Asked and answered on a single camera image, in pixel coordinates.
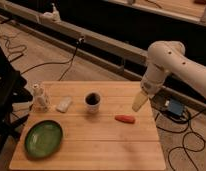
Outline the white wrist end block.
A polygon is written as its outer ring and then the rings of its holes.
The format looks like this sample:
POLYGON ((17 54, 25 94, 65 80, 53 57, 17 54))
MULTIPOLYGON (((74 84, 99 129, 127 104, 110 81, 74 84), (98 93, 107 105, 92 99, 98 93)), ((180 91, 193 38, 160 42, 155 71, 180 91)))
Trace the white wrist end block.
POLYGON ((154 77, 143 76, 141 80, 141 89, 134 98, 134 102, 132 105, 132 109, 137 112, 148 100, 149 98, 153 98, 161 89, 161 79, 154 77))

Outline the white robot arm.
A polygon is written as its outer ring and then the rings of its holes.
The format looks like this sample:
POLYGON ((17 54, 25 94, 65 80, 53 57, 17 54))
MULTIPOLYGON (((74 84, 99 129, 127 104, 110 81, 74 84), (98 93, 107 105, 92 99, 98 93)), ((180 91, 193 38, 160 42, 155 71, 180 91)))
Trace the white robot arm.
POLYGON ((171 73, 206 99, 206 66, 185 57, 185 46, 180 41, 156 41, 149 46, 147 55, 147 70, 132 105, 135 112, 160 91, 171 73))

